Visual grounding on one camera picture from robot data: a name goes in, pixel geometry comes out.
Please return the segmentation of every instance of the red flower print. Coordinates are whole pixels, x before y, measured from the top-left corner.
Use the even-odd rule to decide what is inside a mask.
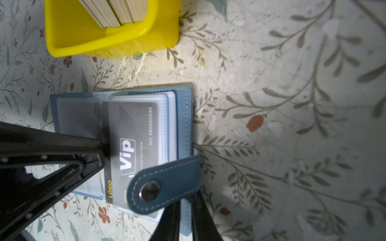
[[[43,38],[44,37],[44,28],[39,29],[39,33],[40,33],[40,38]]]
[[[255,115],[249,120],[247,124],[247,128],[249,129],[250,132],[254,132],[263,125],[263,122],[264,122],[264,116]]]
[[[29,73],[34,74],[34,67],[32,65],[29,65]]]
[[[72,64],[72,60],[71,60],[72,56],[67,56],[64,58],[63,60],[63,64],[67,66],[67,68],[70,68],[70,65]]]
[[[228,210],[228,208],[226,207],[223,207],[222,209],[220,209],[220,212],[222,213],[222,215],[224,216],[228,216],[231,214],[231,211]]]
[[[49,68],[49,71],[51,74],[55,74],[55,65],[52,64],[51,67]]]
[[[107,214],[106,208],[104,207],[102,209],[101,207],[99,207],[98,209],[99,209],[98,215],[99,215],[100,219],[102,219],[102,222],[106,223],[106,221],[107,221],[108,223],[110,223],[110,218],[106,215]]]

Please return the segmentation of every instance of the stitching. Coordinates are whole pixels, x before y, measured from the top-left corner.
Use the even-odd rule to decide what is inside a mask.
[[[171,198],[171,199],[169,199],[169,200],[167,200],[167,201],[165,201],[165,202],[162,202],[162,203],[157,204],[157,205],[155,205],[155,206],[152,206],[152,207],[150,207],[150,208],[148,208],[148,207],[147,207],[147,208],[142,208],[142,207],[140,207],[140,206],[135,202],[135,200],[134,200],[134,191],[135,191],[135,188],[137,187],[138,182],[139,182],[142,178],[148,177],[148,176],[151,176],[151,175],[154,175],[154,174],[158,174],[158,173],[160,173],[160,172],[170,171],[170,170],[172,170],[172,169],[174,169],[174,168],[176,168],[176,167],[182,167],[182,166],[185,166],[185,165],[187,165],[187,164],[190,164],[190,163],[193,163],[193,162],[197,162],[199,159],[200,159],[200,157],[198,156],[196,159],[191,160],[191,161],[187,161],[187,162],[184,162],[184,163],[181,163],[181,164],[178,164],[178,165],[174,165],[174,166],[169,167],[169,168],[161,169],[161,170],[159,170],[159,171],[154,171],[154,172],[151,172],[151,173],[149,173],[149,174],[143,174],[143,176],[139,177],[138,180],[137,180],[137,181],[135,182],[135,184],[134,184],[133,190],[131,191],[131,201],[132,201],[133,204],[134,204],[138,209],[140,209],[141,211],[148,211],[148,210],[150,210],[150,209],[153,210],[153,209],[155,209],[155,208],[157,208],[157,207],[160,207],[160,206],[162,206],[162,205],[165,205],[165,204],[167,204],[167,203],[169,203],[169,202],[175,200],[176,198],[180,198],[180,197],[182,197],[182,196],[184,196],[184,195],[186,195],[186,194],[188,194],[188,193],[191,193],[191,192],[193,192],[193,191],[195,191],[195,190],[198,190],[199,187],[195,187],[195,188],[193,188],[192,190],[189,190],[189,191],[187,191],[187,192],[184,192],[183,194],[180,194],[180,195],[178,195],[178,196],[176,196],[176,197],[173,197],[173,198]]]

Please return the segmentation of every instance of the floral pattern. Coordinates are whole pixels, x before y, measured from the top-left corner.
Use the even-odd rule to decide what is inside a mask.
[[[52,57],[44,1],[0,0],[0,121],[53,131],[52,93],[188,84],[201,192],[224,240],[381,240],[385,11],[375,0],[182,1],[176,46],[107,60]],[[69,194],[27,231],[119,241],[155,228]]]

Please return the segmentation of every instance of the blue leather card holder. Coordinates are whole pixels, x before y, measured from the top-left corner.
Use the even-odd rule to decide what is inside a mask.
[[[134,183],[131,182],[129,189],[133,192],[133,200],[128,199],[130,208],[135,212],[144,213],[153,207],[154,211],[162,207],[168,206],[168,204],[181,199],[181,219],[180,219],[180,233],[183,235],[190,235],[191,233],[191,204],[188,199],[199,188],[200,182],[200,168],[199,168],[199,156],[192,157],[192,95],[191,89],[187,86],[176,87],[161,87],[151,89],[133,89],[126,91],[111,91],[111,92],[95,92],[95,93],[67,93],[67,94],[52,94],[50,96],[50,104],[52,111],[52,118],[54,122],[55,131],[58,129],[58,110],[57,99],[58,98],[107,98],[109,96],[121,96],[131,94],[145,94],[145,93],[158,93],[173,91],[176,95],[177,105],[177,147],[178,147],[178,160],[156,166],[149,169],[144,169],[137,173],[133,180],[136,180],[137,186],[134,188]],[[138,199],[138,187],[146,178],[154,178],[160,180],[163,188],[160,191],[159,196],[152,202],[152,204],[143,204]]]

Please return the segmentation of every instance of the leaf print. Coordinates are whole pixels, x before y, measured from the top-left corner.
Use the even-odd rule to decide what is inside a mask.
[[[249,202],[252,204],[256,199],[256,196],[255,195],[252,195],[251,199],[249,200]]]
[[[264,203],[266,203],[266,204],[271,204],[271,202],[270,202],[268,199],[264,198],[264,197],[260,197],[260,199],[261,199]]]
[[[225,136],[220,137],[220,139],[217,141],[217,143],[222,142],[225,139]]]
[[[335,77],[340,76],[340,73],[342,72],[342,69],[343,69],[343,60],[341,59],[340,62],[339,62],[338,67],[336,68],[336,70],[334,72],[334,76]]]
[[[292,15],[291,19],[295,20],[295,21],[308,21],[308,20],[310,20],[310,18],[302,16],[302,15]]]
[[[340,223],[341,225],[343,226],[346,226],[347,227],[347,223],[341,218],[339,217],[338,215],[334,215],[335,219],[338,221],[338,223]]]
[[[253,175],[253,174],[246,174],[247,177],[250,177],[252,179],[255,179],[255,180],[260,180],[260,181],[263,181],[264,179],[261,178],[261,177],[258,177],[256,175]]]
[[[234,119],[242,119],[242,118],[250,117],[251,115],[253,115],[253,113],[250,113],[250,114],[234,114],[232,117]]]
[[[379,190],[379,196],[382,197],[383,195],[386,194],[386,186],[385,187],[382,187],[380,190]]]
[[[374,216],[369,209],[366,210],[366,221],[370,226],[374,226]]]
[[[42,113],[42,120],[44,121],[44,123],[47,122],[47,118],[48,118],[48,105],[49,105],[49,102],[44,107],[43,113]]]
[[[275,30],[270,31],[269,34],[271,34],[273,37],[278,37],[278,38],[285,37],[284,35],[282,35],[281,33],[279,33],[278,31],[275,31]]]
[[[71,223],[71,221],[69,220],[70,222],[70,230],[71,230],[71,234],[73,235],[73,238],[74,238],[74,241],[79,241],[79,236],[78,236],[78,233],[76,232],[73,224]]]
[[[296,133],[298,135],[304,135],[304,134],[308,133],[310,130],[312,130],[313,127],[314,127],[314,125],[307,127],[307,128],[304,128],[304,129],[301,129],[301,130],[298,130]]]
[[[42,222],[42,219],[39,218],[37,222],[37,233],[41,232],[42,230],[43,230],[43,222]]]
[[[310,213],[315,213],[315,214],[322,213],[322,211],[317,210],[317,209],[309,209],[308,212],[310,212]]]
[[[314,170],[317,170],[322,165],[321,162],[317,162],[314,166]]]
[[[218,136],[213,137],[213,138],[210,140],[209,145],[212,144],[213,142],[215,142],[217,139],[218,139]]]
[[[220,212],[221,212],[222,215],[224,215],[224,216],[228,216],[228,215],[231,214],[231,211],[229,211],[228,208],[226,208],[226,207],[221,208],[221,209],[220,209]]]
[[[340,177],[338,173],[329,170],[323,170],[323,173],[330,177]]]
[[[346,61],[349,62],[354,67],[358,67],[359,65],[361,65],[358,59],[351,56],[346,56]]]
[[[233,103],[233,104],[239,104],[239,103],[237,103],[237,102],[236,102],[231,96],[229,96],[229,95],[227,95],[225,98],[227,99],[227,101],[229,101],[229,102],[231,102],[231,103]]]
[[[251,182],[256,187],[268,187],[265,183],[262,182]]]
[[[367,196],[370,195],[370,194],[371,194],[371,189],[370,189],[370,188],[369,188],[369,189],[366,189],[364,192],[362,192],[362,194],[361,194],[361,199],[367,197]]]
[[[386,207],[386,201],[383,201],[382,199],[376,199],[376,201],[377,201],[377,203],[379,203],[379,205]]]
[[[303,106],[306,106],[310,103],[310,100],[309,101],[306,101],[306,102],[301,102],[301,103],[297,103],[293,106],[294,109],[300,109],[302,108]]]
[[[228,157],[231,157],[232,155],[230,154],[230,152],[227,150],[227,149],[224,149],[225,151],[225,154],[228,156]]]
[[[248,92],[244,92],[244,98],[251,104],[254,105],[251,96],[249,95]]]
[[[51,236],[54,241],[60,241],[58,233],[54,233],[54,231],[51,230]]]
[[[268,88],[263,88],[263,91],[264,91],[264,93],[266,93],[267,95],[272,96],[272,97],[277,97],[277,98],[288,98],[289,97],[289,96],[279,94],[279,93],[277,93],[271,89],[268,89]]]
[[[249,189],[248,192],[247,192],[246,198],[249,198],[249,196],[251,195],[251,193],[252,193],[252,190]]]
[[[297,46],[299,49],[301,49],[304,45],[305,34],[306,34],[306,31],[304,31],[298,38]]]
[[[303,181],[303,180],[298,179],[298,182],[299,182],[300,184],[302,184],[303,186],[311,187],[311,184],[309,184],[309,183],[306,182],[306,181]]]
[[[81,70],[82,70],[82,78],[80,80],[80,83],[82,85],[82,91],[88,92],[88,84],[87,84],[86,76],[85,76],[85,73],[83,72],[82,68],[81,68]]]
[[[326,93],[324,92],[322,89],[320,88],[317,88],[320,96],[326,101],[326,102],[330,102],[331,101],[331,97]]]
[[[9,101],[9,99],[8,99],[8,97],[7,97],[7,96],[5,96],[5,100],[7,101],[8,105],[9,105],[9,108],[11,108],[11,109],[12,109],[12,106],[11,106],[11,102]]]
[[[255,115],[249,120],[247,124],[247,128],[249,129],[250,132],[254,132],[263,125],[263,122],[264,122],[264,117],[262,115]]]
[[[235,178],[236,173],[232,173],[228,176],[228,182],[232,181],[233,178]]]
[[[141,59],[142,59],[142,56],[143,56],[143,54],[136,54],[136,55],[133,55],[133,60],[141,60]]]
[[[324,137],[324,138],[328,138],[328,132],[326,131],[326,129],[318,123],[318,130],[319,132],[321,133],[321,135]]]
[[[331,113],[322,113],[322,112],[318,112],[319,115],[323,116],[324,118],[332,118],[334,117],[333,114]]]
[[[380,66],[376,69],[373,69],[373,70],[365,73],[364,75],[360,76],[357,79],[357,82],[368,83],[368,82],[376,79],[377,77],[381,76],[385,71],[386,71],[386,63],[383,64],[382,66]]]
[[[227,10],[228,10],[228,0],[207,0],[213,4],[215,7],[216,11],[221,14],[225,21],[228,21],[228,16],[227,16]]]
[[[340,39],[343,39],[344,41],[353,44],[353,45],[358,45],[363,42],[363,39],[361,37],[342,37],[339,36]]]
[[[340,168],[343,168],[343,169],[346,169],[346,170],[352,170],[352,167],[348,164],[345,164],[345,163],[337,163],[337,165],[340,167]]]
[[[209,140],[209,135],[207,135],[205,138],[204,138],[204,140],[202,141],[202,143],[205,143],[205,142],[207,142]]]
[[[276,46],[264,46],[262,48],[260,48],[261,51],[266,51],[266,50],[270,50],[270,49],[275,49]]]
[[[386,102],[386,96],[384,96],[372,110],[372,116],[374,118],[380,118],[383,114],[384,103]]]
[[[28,108],[28,115],[30,116],[32,114],[32,99],[31,99],[31,102],[29,104],[29,108]]]
[[[337,48],[334,53],[331,54],[331,56],[324,62],[324,66],[330,66],[336,58],[338,57],[339,48]]]
[[[337,227],[340,234],[345,235],[344,229],[339,224],[336,224],[336,227]]]
[[[10,64],[10,60],[9,60],[9,48],[8,48],[8,44],[7,44],[7,66],[9,66]]]
[[[319,183],[320,185],[323,185],[323,186],[326,186],[326,187],[331,186],[328,182],[326,182],[325,180],[321,179],[321,178],[318,177],[318,176],[311,175],[311,177],[312,177],[317,183]]]

